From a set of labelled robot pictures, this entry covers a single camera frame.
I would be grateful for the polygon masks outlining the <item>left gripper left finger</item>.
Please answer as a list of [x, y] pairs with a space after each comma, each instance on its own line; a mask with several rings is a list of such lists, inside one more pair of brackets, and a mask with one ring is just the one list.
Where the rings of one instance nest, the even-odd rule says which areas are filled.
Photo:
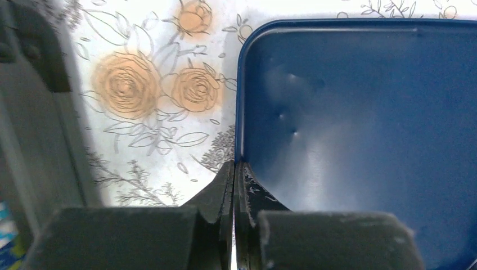
[[65, 208], [23, 269], [230, 269], [234, 163], [179, 207]]

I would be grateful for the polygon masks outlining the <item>blue tin lid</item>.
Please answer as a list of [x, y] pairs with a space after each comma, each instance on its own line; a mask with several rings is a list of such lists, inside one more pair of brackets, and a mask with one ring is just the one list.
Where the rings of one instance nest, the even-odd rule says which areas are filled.
[[380, 211], [476, 266], [476, 22], [277, 20], [238, 60], [236, 161], [290, 210]]

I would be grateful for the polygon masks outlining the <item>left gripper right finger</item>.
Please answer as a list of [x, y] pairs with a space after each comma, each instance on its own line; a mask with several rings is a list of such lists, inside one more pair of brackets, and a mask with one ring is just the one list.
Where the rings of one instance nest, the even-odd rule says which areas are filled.
[[291, 211], [248, 163], [234, 173], [238, 269], [424, 269], [412, 231], [386, 212]]

